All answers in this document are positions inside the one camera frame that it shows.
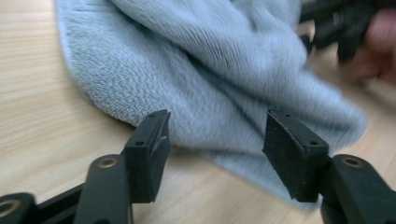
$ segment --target microfiber cloth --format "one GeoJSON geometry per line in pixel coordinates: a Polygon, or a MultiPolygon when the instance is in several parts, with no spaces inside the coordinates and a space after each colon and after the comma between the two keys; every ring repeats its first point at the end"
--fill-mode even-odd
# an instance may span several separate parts
{"type": "Polygon", "coordinates": [[[58,0],[63,53],[90,104],[138,126],[167,109],[172,144],[280,198],[264,147],[266,111],[287,111],[333,152],[362,111],[306,65],[296,0],[58,0]]]}

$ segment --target hole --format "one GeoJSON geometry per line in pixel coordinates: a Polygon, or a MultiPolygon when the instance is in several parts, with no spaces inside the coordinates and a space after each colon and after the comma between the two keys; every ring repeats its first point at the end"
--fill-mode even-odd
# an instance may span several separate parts
{"type": "Polygon", "coordinates": [[[15,210],[20,206],[21,201],[11,199],[7,200],[5,202],[0,203],[0,217],[5,217],[15,210]]]}
{"type": "Polygon", "coordinates": [[[101,161],[99,161],[99,167],[100,168],[109,168],[117,164],[117,159],[115,158],[105,158],[101,161]]]}
{"type": "Polygon", "coordinates": [[[350,157],[343,158],[343,163],[355,168],[363,167],[363,163],[361,161],[355,160],[354,158],[350,158],[350,157]]]}
{"type": "Polygon", "coordinates": [[[93,222],[93,224],[110,224],[110,222],[107,219],[100,219],[93,222]]]}

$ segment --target black object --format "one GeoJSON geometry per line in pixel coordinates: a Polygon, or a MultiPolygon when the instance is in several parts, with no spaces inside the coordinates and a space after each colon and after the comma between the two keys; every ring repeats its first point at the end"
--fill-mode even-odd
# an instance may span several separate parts
{"type": "Polygon", "coordinates": [[[155,201],[170,151],[170,114],[148,115],[120,155],[93,161],[86,182],[42,204],[29,193],[0,198],[1,224],[133,223],[131,203],[155,201]]]}
{"type": "Polygon", "coordinates": [[[353,58],[362,43],[374,14],[384,8],[396,8],[396,0],[316,0],[303,4],[300,23],[315,22],[312,41],[304,44],[308,51],[324,49],[338,42],[338,61],[353,58]]]}
{"type": "Polygon", "coordinates": [[[396,192],[367,161],[328,156],[328,145],[289,114],[268,112],[263,152],[291,198],[316,202],[323,196],[326,224],[395,224],[396,192]]]}
{"type": "MultiPolygon", "coordinates": [[[[131,203],[154,202],[170,143],[170,114],[148,115],[120,155],[93,161],[86,182],[39,205],[29,193],[0,198],[0,224],[129,224],[131,203]]],[[[326,224],[396,224],[396,192],[360,158],[328,156],[329,146],[289,114],[268,113],[263,152],[291,198],[323,196],[326,224]]]]}

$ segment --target finger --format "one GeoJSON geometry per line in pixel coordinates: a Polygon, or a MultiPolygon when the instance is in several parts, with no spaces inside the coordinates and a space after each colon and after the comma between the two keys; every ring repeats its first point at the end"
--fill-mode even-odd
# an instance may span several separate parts
{"type": "Polygon", "coordinates": [[[345,76],[354,79],[372,78],[378,76],[383,61],[382,54],[361,48],[352,61],[341,64],[340,68],[345,76]]]}
{"type": "Polygon", "coordinates": [[[396,44],[396,9],[379,11],[369,24],[365,45],[372,50],[390,53],[396,44]]]}
{"type": "Polygon", "coordinates": [[[379,79],[396,86],[396,50],[393,51],[393,57],[389,57],[388,63],[381,68],[379,79]]]}

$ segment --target wooden table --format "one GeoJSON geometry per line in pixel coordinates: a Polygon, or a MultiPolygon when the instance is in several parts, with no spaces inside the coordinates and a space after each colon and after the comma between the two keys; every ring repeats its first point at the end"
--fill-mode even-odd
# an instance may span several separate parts
{"type": "MultiPolygon", "coordinates": [[[[396,189],[396,93],[336,75],[333,50],[311,59],[368,117],[342,150],[369,161],[396,189]]],[[[134,128],[89,106],[64,66],[52,1],[0,2],[0,195],[29,191],[41,203],[84,181],[97,157],[119,153],[134,128]]],[[[135,223],[321,223],[237,176],[174,149],[156,203],[134,205],[135,223]]]]}

